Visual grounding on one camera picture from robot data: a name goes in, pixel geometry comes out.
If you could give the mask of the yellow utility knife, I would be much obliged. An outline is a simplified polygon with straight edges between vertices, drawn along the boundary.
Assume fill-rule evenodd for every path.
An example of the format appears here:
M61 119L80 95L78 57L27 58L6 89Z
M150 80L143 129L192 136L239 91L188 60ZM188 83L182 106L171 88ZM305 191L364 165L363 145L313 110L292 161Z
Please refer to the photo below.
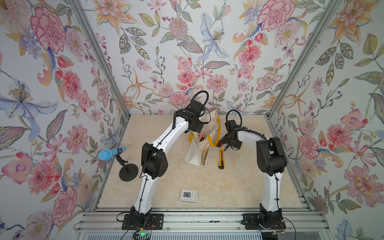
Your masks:
M219 154L218 168L223 170L225 168L225 151L223 148L220 148Z

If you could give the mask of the white canvas pouch yellow handles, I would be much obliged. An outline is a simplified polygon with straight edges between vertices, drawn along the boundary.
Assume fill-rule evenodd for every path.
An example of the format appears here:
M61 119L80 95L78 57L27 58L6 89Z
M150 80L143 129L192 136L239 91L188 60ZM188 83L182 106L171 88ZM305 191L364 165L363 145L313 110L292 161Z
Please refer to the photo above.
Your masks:
M190 146L184 158L187 164L206 167L211 148L215 148L221 137L221 118L218 109L205 113L202 122L208 122L200 133L191 132L189 135Z

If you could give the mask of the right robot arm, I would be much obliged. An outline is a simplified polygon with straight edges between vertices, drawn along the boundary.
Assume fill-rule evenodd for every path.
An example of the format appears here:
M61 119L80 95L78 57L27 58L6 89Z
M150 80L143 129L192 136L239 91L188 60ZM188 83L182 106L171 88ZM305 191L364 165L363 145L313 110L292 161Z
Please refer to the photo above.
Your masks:
M216 146L226 145L239 150L243 143L255 148L257 152L257 165L263 173L263 199L258 219L261 226L268 228L272 223L283 220L280 187L283 172L288 164L287 156L280 138L267 138L245 127L228 132Z

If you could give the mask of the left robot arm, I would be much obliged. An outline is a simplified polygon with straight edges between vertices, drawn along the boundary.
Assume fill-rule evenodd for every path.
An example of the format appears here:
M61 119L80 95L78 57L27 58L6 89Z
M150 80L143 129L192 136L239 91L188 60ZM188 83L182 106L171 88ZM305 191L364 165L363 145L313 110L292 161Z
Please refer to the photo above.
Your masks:
M130 216L136 223L146 225L152 210L152 202L158 180L169 166L167 153L178 138L189 131L200 132L206 124L201 121L205 107L188 107L174 113L168 128L151 144L142 147L142 184L135 204L130 209Z

